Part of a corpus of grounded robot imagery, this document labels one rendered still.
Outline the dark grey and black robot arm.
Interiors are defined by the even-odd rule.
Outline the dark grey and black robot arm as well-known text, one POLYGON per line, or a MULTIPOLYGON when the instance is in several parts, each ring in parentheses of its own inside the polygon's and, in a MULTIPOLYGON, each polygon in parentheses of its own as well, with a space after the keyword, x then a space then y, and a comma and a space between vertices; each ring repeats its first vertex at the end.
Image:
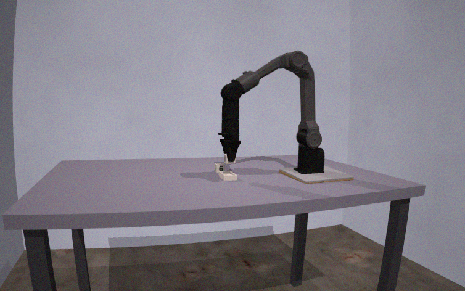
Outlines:
POLYGON ((315 113, 315 74, 308 56, 302 51, 285 53, 276 57, 257 71, 244 71, 243 75, 231 80, 221 90, 223 98, 222 119, 239 120, 239 98, 256 87, 260 79, 273 71, 284 68, 300 78, 301 122, 296 135, 298 146, 298 168, 301 174, 324 173, 324 150, 318 148, 322 142, 315 113), (234 101, 230 101, 234 100, 234 101))

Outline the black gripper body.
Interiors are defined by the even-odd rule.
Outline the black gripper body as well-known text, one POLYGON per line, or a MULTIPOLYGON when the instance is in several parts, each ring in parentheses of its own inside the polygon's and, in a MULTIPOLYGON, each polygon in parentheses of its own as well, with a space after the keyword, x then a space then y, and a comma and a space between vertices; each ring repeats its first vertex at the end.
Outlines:
POLYGON ((239 141, 239 120, 222 120, 222 137, 232 138, 233 141, 239 141))

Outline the white cube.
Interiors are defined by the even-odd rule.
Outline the white cube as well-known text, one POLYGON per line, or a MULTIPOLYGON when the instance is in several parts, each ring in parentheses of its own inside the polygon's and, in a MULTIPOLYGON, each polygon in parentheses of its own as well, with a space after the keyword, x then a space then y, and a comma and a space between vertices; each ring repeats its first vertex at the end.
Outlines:
POLYGON ((225 171, 224 163, 215 163, 215 172, 219 173, 219 171, 225 171))
POLYGON ((236 163, 236 158, 235 158, 235 161, 229 162, 228 158, 227 158, 227 154, 224 154, 224 163, 225 164, 235 164, 236 163))

